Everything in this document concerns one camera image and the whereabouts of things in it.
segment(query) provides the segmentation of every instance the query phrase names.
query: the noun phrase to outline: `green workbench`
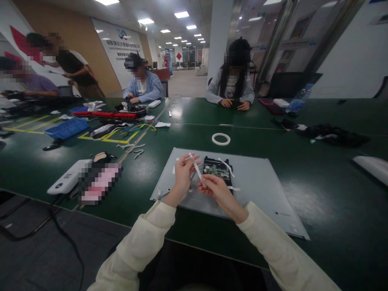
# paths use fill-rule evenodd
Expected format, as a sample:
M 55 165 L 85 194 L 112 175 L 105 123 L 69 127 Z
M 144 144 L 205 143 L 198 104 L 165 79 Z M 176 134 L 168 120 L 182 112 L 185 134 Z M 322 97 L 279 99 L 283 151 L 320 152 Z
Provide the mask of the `green workbench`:
M 118 102 L 121 100 L 109 100 L 108 105 Z M 312 99 L 296 119 L 306 125 L 329 122 L 368 134 L 371 142 L 355 150 L 321 141 L 311 144 L 294 131 L 282 130 L 258 102 L 248 112 L 236 112 L 200 98 L 168 99 L 150 114 L 160 115 L 158 119 L 171 122 L 171 127 L 156 132 L 142 130 L 134 137 L 132 141 L 146 144 L 144 153 L 136 160 L 133 153 L 123 160 L 122 177 L 101 205 L 80 211 L 132 226 L 152 206 L 150 196 L 174 147 L 268 158 L 311 238 L 294 241 L 343 290 L 387 289 L 388 283 L 379 281 L 386 270 L 388 253 L 387 187 L 351 161 L 359 151 L 388 160 L 383 105 L 386 102 L 372 99 L 349 100 L 342 105 L 334 99 Z M 214 133 L 229 135 L 230 144 L 215 145 L 211 141 Z M 125 153 L 116 143 L 77 138 L 69 139 L 60 149 L 43 152 L 41 148 L 50 138 L 38 134 L 18 133 L 5 141 L 8 144 L 0 152 L 0 175 L 8 178 L 1 180 L 0 188 L 42 201 L 48 201 L 46 190 L 75 161 L 102 151 L 118 157 Z M 16 165 L 17 173 L 8 170 Z M 31 185 L 26 188 L 26 184 L 18 183 L 21 177 L 27 177 Z M 268 267 L 227 219 L 178 208 L 176 223 L 167 238 Z

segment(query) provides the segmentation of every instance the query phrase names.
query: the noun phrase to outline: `hand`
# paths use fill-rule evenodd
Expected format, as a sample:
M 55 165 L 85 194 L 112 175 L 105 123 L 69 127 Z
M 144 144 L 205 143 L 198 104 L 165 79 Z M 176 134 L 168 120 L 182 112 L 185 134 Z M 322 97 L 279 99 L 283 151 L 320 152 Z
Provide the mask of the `hand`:
M 249 101 L 240 101 L 242 105 L 237 107 L 237 110 L 247 111 L 251 107 L 251 103 Z
M 237 224 L 243 223 L 248 218 L 248 213 L 237 203 L 223 179 L 214 175 L 203 174 L 202 181 L 207 187 L 204 188 L 202 183 L 199 182 L 197 185 L 198 190 L 213 197 L 221 209 Z
M 175 185 L 166 198 L 164 198 L 163 203 L 171 207 L 177 207 L 187 190 L 189 190 L 190 176 L 196 171 L 194 163 L 199 158 L 199 155 L 194 156 L 194 153 L 192 155 L 193 158 L 189 158 L 189 154 L 182 156 L 175 164 Z
M 134 104 L 134 103 L 139 103 L 140 102 L 140 99 L 139 98 L 131 98 L 130 100 L 129 100 L 129 102 L 131 102 L 132 104 Z
M 221 105 L 224 106 L 225 108 L 230 108 L 232 106 L 232 100 L 224 98 L 221 100 Z

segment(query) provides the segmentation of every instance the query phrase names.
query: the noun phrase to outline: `white tape roll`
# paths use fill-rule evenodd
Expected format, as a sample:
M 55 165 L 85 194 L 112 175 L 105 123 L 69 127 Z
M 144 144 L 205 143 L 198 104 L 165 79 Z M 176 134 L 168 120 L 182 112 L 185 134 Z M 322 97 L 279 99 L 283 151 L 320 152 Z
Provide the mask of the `white tape roll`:
M 223 137 L 226 137 L 226 141 L 224 143 L 220 143 L 219 141 L 216 141 L 215 140 L 215 137 L 216 136 L 223 136 Z M 230 137 L 228 135 L 226 135 L 225 133 L 215 133 L 213 134 L 213 136 L 211 137 L 211 140 L 213 141 L 213 143 L 215 143 L 216 145 L 218 146 L 227 146 L 229 143 L 230 143 Z

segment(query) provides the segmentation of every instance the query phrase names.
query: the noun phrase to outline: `black shirt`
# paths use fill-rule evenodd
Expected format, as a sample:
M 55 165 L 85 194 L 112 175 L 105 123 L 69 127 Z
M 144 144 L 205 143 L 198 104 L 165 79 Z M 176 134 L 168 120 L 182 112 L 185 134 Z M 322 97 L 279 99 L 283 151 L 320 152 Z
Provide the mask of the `black shirt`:
M 84 64 L 81 63 L 75 55 L 69 51 L 61 50 L 59 55 L 55 58 L 57 63 L 62 67 L 62 69 L 69 74 L 74 74 L 81 70 L 84 67 Z M 90 75 L 90 73 L 74 77 L 73 80 L 79 86 L 90 86 L 97 84 L 96 80 Z

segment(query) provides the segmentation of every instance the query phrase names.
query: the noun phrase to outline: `plastic bottle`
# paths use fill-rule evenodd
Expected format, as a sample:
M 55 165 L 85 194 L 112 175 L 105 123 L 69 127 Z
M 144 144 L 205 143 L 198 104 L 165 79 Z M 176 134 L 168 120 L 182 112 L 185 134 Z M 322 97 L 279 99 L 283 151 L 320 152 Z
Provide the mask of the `plastic bottle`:
M 309 98 L 311 94 L 311 88 L 314 84 L 307 84 L 298 94 L 292 99 L 290 105 L 287 107 L 286 112 L 298 113 L 302 108 L 303 104 Z

